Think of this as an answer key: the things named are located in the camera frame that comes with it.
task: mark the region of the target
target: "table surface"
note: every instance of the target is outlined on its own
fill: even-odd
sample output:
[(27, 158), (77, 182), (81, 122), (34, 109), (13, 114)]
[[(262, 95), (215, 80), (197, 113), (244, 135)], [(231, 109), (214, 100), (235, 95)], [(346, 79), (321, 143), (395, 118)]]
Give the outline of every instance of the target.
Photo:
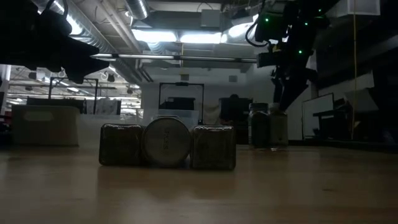
[(98, 150), (0, 152), (1, 223), (397, 223), (398, 155), (238, 150), (233, 172), (101, 167)]

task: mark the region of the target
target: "black equipment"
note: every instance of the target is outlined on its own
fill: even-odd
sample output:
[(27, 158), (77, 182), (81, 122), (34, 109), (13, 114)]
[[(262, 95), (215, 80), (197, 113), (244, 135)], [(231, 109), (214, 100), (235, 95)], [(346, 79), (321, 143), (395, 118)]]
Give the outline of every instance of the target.
[(50, 10), (50, 0), (39, 14), (30, 0), (2, 2), (0, 8), (0, 63), (22, 65), (31, 70), (44, 67), (51, 72), (62, 68), (69, 80), (83, 83), (84, 76), (109, 67), (109, 62), (91, 58), (99, 48), (75, 40), (67, 22), (67, 2), (63, 15)]
[[(255, 47), (268, 45), (268, 53), (257, 56), (257, 67), (276, 65), (272, 73), (275, 85), (274, 102), (280, 103), (280, 109), (286, 110), (290, 104), (308, 87), (307, 80), (315, 82), (318, 73), (306, 68), (313, 54), (313, 43), (318, 29), (325, 29), (330, 21), (325, 13), (339, 0), (276, 0), (267, 5), (263, 0), (256, 22), (246, 33), (246, 40)], [(273, 11), (273, 4), (284, 4), (283, 12)], [(247, 36), (257, 25), (252, 43)]]

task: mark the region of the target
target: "ceiling light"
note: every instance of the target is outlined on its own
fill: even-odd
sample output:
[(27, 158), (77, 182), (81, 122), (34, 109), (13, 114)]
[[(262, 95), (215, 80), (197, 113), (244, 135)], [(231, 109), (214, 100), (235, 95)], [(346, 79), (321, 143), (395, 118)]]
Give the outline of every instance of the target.
[(154, 31), (154, 30), (136, 30), (133, 29), (132, 33), (137, 40), (147, 43), (156, 42), (176, 42), (177, 38), (174, 32), (171, 31)]
[(50, 79), (47, 77), (43, 77), (43, 79), (41, 81), (45, 82), (45, 83), (50, 83)]
[(74, 92), (79, 92), (79, 90), (76, 89), (76, 88), (68, 88), (68, 90), (71, 90), (71, 91), (74, 91)]
[(228, 41), (227, 35), (226, 35), (226, 34), (223, 34), (223, 35), (221, 36), (221, 43), (226, 43), (227, 41)]
[(228, 34), (231, 37), (238, 37), (244, 33), (246, 33), (246, 31), (248, 31), (249, 27), (252, 25), (252, 22), (248, 22), (245, 24), (239, 24), (236, 26), (233, 26), (229, 29)]
[(64, 85), (64, 86), (69, 86), (69, 84), (67, 84), (67, 83), (64, 83), (64, 82), (60, 82), (62, 85)]
[(191, 44), (219, 44), (221, 40), (221, 33), (215, 34), (185, 34), (181, 37), (182, 43)]
[[(40, 94), (29, 94), (29, 93), (9, 93), (8, 96), (42, 96), (44, 98), (48, 98), (48, 95), (40, 95)], [(72, 97), (72, 98), (84, 98), (87, 100), (94, 100), (94, 96), (76, 96), (76, 95), (51, 95), (51, 97), (64, 98), (64, 97)], [(110, 100), (139, 100), (137, 97), (132, 96), (115, 96), (115, 97), (106, 97), (106, 96), (97, 96), (97, 99), (105, 99), (109, 98)]]

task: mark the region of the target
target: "metal canister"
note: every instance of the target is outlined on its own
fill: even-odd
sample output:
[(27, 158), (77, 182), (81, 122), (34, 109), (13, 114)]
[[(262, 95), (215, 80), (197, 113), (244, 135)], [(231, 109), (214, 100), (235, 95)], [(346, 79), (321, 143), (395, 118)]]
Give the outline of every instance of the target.
[(268, 104), (251, 103), (249, 109), (249, 144), (253, 148), (265, 148), (269, 145), (270, 138)]
[(191, 150), (190, 132), (175, 118), (153, 120), (142, 135), (142, 150), (148, 161), (155, 166), (179, 166)]
[(232, 126), (200, 125), (192, 129), (193, 169), (229, 169), (236, 165), (236, 140)]
[(104, 166), (140, 165), (142, 131), (142, 126), (136, 124), (104, 124), (101, 128), (99, 163)]

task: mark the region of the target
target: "pipe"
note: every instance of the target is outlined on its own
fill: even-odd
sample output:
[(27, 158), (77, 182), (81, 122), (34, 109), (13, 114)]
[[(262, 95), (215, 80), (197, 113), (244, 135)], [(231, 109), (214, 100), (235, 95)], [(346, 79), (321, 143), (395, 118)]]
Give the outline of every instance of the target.
[(105, 7), (101, 4), (100, 0), (94, 0), (96, 5), (98, 6), (99, 9), (102, 10), (102, 12), (105, 15), (105, 18), (111, 23), (112, 27), (116, 30), (116, 32), (120, 35), (120, 37), (123, 39), (123, 41), (127, 44), (127, 46), (129, 46), (130, 50), (132, 50), (133, 52), (139, 52), (138, 48), (133, 44), (133, 42), (129, 39), (129, 37), (127, 36), (127, 34), (125, 34), (120, 28), (119, 26), (115, 23), (115, 21), (113, 20), (113, 18), (111, 17), (111, 15), (109, 15), (109, 13), (107, 12), (107, 10), (105, 9)]
[(150, 81), (150, 82), (154, 82), (154, 80), (152, 79), (152, 77), (148, 74), (148, 72), (147, 72), (145, 69), (142, 68), (141, 70), (142, 70), (141, 72), (142, 72), (143, 74), (145, 74), (145, 75), (149, 78), (149, 81)]
[(146, 0), (124, 0), (131, 16), (135, 19), (145, 19), (149, 15), (149, 6)]
[(124, 31), (124, 33), (127, 35), (127, 38), (133, 44), (133, 46), (134, 46), (134, 49), (132, 49), (133, 52), (141, 53), (141, 47), (139, 45), (139, 42), (135, 38), (134, 34), (132, 33), (131, 28), (127, 27), (124, 24), (124, 21), (120, 18), (118, 12), (116, 12), (115, 8), (111, 5), (111, 3), (109, 3), (108, 0), (102, 0), (102, 2), (104, 3), (105, 8), (111, 12), (112, 16), (116, 19), (116, 21), (119, 23), (119, 25), (122, 28), (122, 30)]
[(141, 55), (141, 54), (96, 54), (93, 58), (135, 58), (152, 60), (197, 60), (212, 62), (257, 63), (255, 58), (204, 57), (183, 55)]

